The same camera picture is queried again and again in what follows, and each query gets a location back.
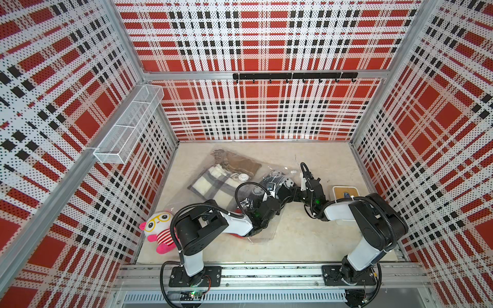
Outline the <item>black smiley face scarf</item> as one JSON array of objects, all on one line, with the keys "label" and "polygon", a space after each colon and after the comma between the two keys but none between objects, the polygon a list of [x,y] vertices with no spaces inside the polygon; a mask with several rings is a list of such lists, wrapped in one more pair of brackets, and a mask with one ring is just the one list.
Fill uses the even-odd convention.
[{"label": "black smiley face scarf", "polygon": [[[291,188],[298,187],[298,185],[291,177],[277,170],[273,170],[264,176],[260,180],[259,185],[266,188],[268,182],[276,184],[275,198],[281,202],[282,209],[284,209],[285,205],[290,202],[283,202],[283,199],[288,195]],[[265,197],[266,194],[262,188],[250,184],[246,189],[243,187],[241,188],[241,194],[239,195],[240,205],[246,212],[246,210],[251,209],[254,204],[262,202]]]}]

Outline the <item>clear plastic vacuum bag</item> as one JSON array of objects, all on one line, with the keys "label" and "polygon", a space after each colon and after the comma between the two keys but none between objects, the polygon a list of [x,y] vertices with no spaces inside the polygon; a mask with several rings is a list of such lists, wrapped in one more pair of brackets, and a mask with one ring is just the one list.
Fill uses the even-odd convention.
[{"label": "clear plastic vacuum bag", "polygon": [[300,199],[297,175],[287,166],[227,148],[181,148],[157,208],[176,213],[186,205],[214,200],[225,210],[250,218],[253,229],[246,239],[267,242],[275,237],[286,206]]}]

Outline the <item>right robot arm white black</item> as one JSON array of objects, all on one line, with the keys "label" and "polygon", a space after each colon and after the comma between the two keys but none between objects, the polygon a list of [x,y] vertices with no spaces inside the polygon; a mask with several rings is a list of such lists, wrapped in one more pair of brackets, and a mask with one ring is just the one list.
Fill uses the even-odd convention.
[{"label": "right robot arm white black", "polygon": [[319,179],[289,188],[281,201],[300,202],[309,217],[322,222],[355,222],[362,238],[355,249],[342,259],[340,280],[350,286],[387,253],[408,232],[405,220],[377,193],[326,200]]}]

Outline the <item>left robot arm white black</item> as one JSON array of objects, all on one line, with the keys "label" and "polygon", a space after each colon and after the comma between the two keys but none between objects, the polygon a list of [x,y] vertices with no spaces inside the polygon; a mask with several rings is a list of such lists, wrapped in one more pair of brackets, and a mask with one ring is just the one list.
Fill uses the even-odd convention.
[{"label": "left robot arm white black", "polygon": [[181,267],[189,277],[203,274],[202,251],[219,235],[256,236],[267,229],[280,212],[281,203],[273,197],[266,197],[259,207],[242,213],[228,211],[215,200],[185,206],[173,217],[169,228]]}]

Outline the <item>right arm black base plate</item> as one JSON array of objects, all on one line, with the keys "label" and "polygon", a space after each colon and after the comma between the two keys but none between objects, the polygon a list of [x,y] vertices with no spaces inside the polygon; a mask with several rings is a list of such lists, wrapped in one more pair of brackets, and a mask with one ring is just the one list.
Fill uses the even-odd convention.
[{"label": "right arm black base plate", "polygon": [[377,278],[371,267],[356,271],[349,265],[322,266],[322,278],[326,286],[375,286]]}]

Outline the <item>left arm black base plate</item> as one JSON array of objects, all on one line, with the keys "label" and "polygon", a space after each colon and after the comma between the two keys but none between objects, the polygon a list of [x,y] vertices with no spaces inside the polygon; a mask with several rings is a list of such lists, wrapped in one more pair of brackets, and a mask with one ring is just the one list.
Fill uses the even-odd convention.
[{"label": "left arm black base plate", "polygon": [[204,269],[193,275],[188,276],[185,269],[176,266],[172,269],[169,278],[169,287],[219,287],[222,279],[222,267],[205,266]]}]

